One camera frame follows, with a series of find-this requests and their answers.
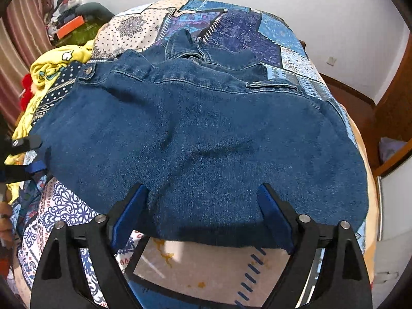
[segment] yellow garment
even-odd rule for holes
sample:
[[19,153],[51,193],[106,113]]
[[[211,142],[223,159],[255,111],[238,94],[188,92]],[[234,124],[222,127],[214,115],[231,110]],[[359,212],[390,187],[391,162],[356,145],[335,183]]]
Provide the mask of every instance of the yellow garment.
[[[92,48],[93,41],[88,41],[84,46],[62,46],[60,48],[55,48],[44,53],[32,64],[30,68],[31,78],[38,90],[28,103],[27,109],[21,117],[16,130],[14,130],[12,136],[13,139],[28,136],[28,133],[31,129],[31,120],[33,118],[34,112],[36,111],[41,100],[46,95],[47,91],[60,75],[60,71],[63,68],[67,67],[67,65],[72,61],[80,61],[82,63],[86,63],[90,59]],[[8,156],[5,164],[17,164],[19,156],[20,155]],[[13,202],[19,196],[19,184],[20,182],[8,184],[9,190],[12,191],[11,202]]]

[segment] red plush toy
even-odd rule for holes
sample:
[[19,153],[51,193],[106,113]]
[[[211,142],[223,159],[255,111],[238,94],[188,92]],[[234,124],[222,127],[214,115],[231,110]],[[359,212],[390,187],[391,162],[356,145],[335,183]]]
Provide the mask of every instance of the red plush toy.
[[26,74],[21,80],[21,85],[23,86],[24,90],[21,92],[19,98],[20,98],[20,108],[23,111],[26,110],[28,103],[33,97],[33,93],[31,92],[32,83],[33,83],[33,80],[31,78],[30,73]]

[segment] denim garment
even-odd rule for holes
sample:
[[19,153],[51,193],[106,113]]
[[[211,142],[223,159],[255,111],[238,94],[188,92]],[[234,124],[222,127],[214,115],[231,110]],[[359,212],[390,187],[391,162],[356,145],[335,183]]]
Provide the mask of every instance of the denim garment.
[[145,184],[136,230],[149,236],[278,247],[257,205],[263,182],[298,213],[357,229],[366,171],[342,119],[263,71],[250,51],[181,31],[143,55],[83,66],[30,133],[56,178],[97,212]]

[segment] wooden floor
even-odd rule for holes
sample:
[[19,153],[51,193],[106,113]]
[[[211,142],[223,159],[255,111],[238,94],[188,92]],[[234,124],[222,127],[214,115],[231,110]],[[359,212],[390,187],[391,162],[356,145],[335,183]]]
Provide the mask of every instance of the wooden floor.
[[378,154],[379,136],[374,127],[372,106],[341,88],[333,85],[328,85],[328,88],[335,99],[346,108],[357,125],[366,146],[370,167],[372,170],[377,169],[380,165]]

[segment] silver bolt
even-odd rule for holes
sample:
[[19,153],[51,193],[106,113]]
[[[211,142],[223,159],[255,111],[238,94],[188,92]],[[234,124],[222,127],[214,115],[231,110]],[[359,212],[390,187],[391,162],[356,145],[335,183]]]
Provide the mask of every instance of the silver bolt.
[[300,222],[303,222],[303,223],[309,223],[310,222],[310,217],[306,214],[301,214],[301,215],[299,215],[299,220],[300,220]]
[[349,229],[349,228],[351,227],[351,225],[350,225],[349,222],[347,222],[347,221],[342,221],[342,222],[340,223],[340,226],[341,226],[342,228],[344,228],[344,229]]
[[61,228],[63,228],[64,226],[65,226],[65,222],[64,221],[57,221],[56,223],[54,223],[54,227],[56,228],[56,229],[61,229]]
[[97,215],[97,216],[94,218],[94,220],[95,220],[97,223],[102,223],[102,222],[104,222],[104,221],[106,220],[106,215],[104,215],[104,214],[99,214],[99,215]]

